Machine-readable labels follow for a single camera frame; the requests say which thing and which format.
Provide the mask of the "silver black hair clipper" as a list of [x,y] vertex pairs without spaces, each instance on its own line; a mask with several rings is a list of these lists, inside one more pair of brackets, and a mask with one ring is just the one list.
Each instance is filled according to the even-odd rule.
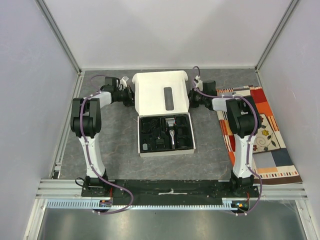
[[176,120],[174,117],[168,117],[168,118],[165,118],[165,122],[166,122],[166,129],[170,136],[170,143],[171,143],[172,149],[174,150],[176,148],[176,143],[175,143]]

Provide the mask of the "small oil bottle black cap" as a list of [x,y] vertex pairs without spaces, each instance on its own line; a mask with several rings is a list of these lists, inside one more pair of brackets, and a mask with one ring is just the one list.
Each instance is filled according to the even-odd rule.
[[147,144],[147,143],[143,143],[143,144],[142,144],[142,149],[143,149],[144,151],[147,151],[147,150],[148,150],[148,144]]

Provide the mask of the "black comb guard attachment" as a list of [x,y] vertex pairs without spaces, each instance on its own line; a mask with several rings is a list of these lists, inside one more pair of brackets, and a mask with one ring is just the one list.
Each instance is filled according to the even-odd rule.
[[155,148],[157,150],[163,150],[166,148],[166,141],[164,138],[162,137],[158,137],[154,140],[154,143],[155,143]]

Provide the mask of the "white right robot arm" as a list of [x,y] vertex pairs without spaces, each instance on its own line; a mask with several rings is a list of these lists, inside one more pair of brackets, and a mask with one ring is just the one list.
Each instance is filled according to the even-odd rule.
[[205,106],[211,111],[226,113],[231,133],[235,139],[235,160],[231,171],[229,191],[235,197],[242,196],[247,187],[254,183],[254,171],[251,168],[253,145],[262,125],[261,117],[251,95],[218,95],[216,82],[193,80],[193,89],[188,94],[189,106]]

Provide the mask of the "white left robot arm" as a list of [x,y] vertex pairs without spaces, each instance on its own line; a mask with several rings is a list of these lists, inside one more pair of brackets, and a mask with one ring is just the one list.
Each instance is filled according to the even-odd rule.
[[104,77],[104,85],[95,93],[74,98],[71,106],[70,129],[81,143],[85,163],[86,176],[82,187],[92,191],[99,197],[110,191],[106,168],[103,164],[99,134],[102,129],[102,108],[112,103],[122,102],[124,106],[134,105],[135,94],[127,84],[127,76]]

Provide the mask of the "colourful patchwork cloth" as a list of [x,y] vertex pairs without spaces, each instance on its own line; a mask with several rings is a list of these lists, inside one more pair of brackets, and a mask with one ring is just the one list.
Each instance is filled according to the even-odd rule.
[[242,86],[218,89],[219,95],[251,95],[261,117],[253,144],[252,169],[261,177],[264,185],[301,183],[302,179],[288,153],[274,114],[260,86]]

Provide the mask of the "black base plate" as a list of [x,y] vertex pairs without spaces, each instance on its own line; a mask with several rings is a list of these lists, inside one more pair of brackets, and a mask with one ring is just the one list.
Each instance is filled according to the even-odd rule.
[[214,198],[250,198],[258,197],[257,186],[248,185],[239,188],[232,188],[228,181],[218,180],[141,180],[141,179],[116,179],[109,185],[98,178],[75,180],[75,184],[82,187],[83,197],[111,197],[124,198],[130,195],[124,191],[129,190],[134,199],[139,196],[161,196],[161,195],[183,195],[183,196],[204,196]]

